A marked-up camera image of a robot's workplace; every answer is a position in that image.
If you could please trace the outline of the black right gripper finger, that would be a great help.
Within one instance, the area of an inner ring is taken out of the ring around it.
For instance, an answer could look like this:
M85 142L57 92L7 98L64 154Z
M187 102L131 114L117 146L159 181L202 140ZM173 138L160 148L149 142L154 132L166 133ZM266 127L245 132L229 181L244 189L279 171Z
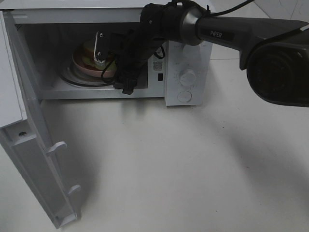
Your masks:
M136 72L121 72L116 77L115 89L121 89L123 94L131 95L137 86L139 74Z

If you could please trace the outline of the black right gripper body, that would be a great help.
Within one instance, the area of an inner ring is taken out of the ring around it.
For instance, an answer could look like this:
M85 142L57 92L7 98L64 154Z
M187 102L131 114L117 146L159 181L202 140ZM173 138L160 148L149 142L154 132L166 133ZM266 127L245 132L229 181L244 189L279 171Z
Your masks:
M112 33L109 51L116 57L115 78L123 80L125 75L131 78L137 76L163 43L164 38L161 35L145 29L130 29L126 34Z

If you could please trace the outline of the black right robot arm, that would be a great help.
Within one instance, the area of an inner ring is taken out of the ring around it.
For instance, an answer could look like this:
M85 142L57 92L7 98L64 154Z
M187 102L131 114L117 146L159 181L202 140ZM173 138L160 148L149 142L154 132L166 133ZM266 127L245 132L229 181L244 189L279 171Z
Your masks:
M278 105L309 105L309 25L305 21L229 17L191 0L149 3L136 30L120 43L115 88L133 93L141 67L164 42L203 41L239 52L239 67L261 99Z

